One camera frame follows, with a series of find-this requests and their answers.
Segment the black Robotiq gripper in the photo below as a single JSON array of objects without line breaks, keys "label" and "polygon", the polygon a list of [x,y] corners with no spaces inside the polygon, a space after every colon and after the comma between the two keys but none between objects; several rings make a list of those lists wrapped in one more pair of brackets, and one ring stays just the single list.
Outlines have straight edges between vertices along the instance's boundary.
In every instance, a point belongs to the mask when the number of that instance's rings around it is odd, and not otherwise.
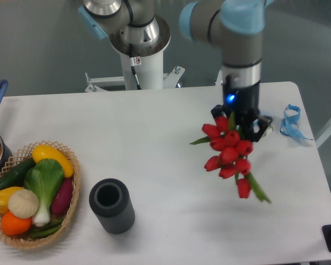
[{"label": "black Robotiq gripper", "polygon": [[261,115],[258,109],[260,82],[248,87],[237,87],[234,81],[234,74],[225,77],[223,105],[218,104],[212,108],[212,117],[229,118],[234,113],[236,124],[247,130],[247,139],[258,142],[273,122],[271,116]]}]

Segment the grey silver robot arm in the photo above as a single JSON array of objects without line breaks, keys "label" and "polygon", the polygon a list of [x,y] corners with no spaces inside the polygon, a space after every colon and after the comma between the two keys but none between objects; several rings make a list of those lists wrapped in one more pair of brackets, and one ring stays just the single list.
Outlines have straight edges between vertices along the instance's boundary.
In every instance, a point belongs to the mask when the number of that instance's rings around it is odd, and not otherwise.
[{"label": "grey silver robot arm", "polygon": [[[257,142],[272,122],[261,115],[259,85],[264,10],[268,1],[201,1],[187,4],[179,29],[191,41],[221,50],[223,103],[212,116],[235,116],[244,137]],[[108,38],[119,53],[128,90],[161,89],[163,52],[170,42],[167,22],[154,1],[84,1],[78,13],[99,39]]]}]

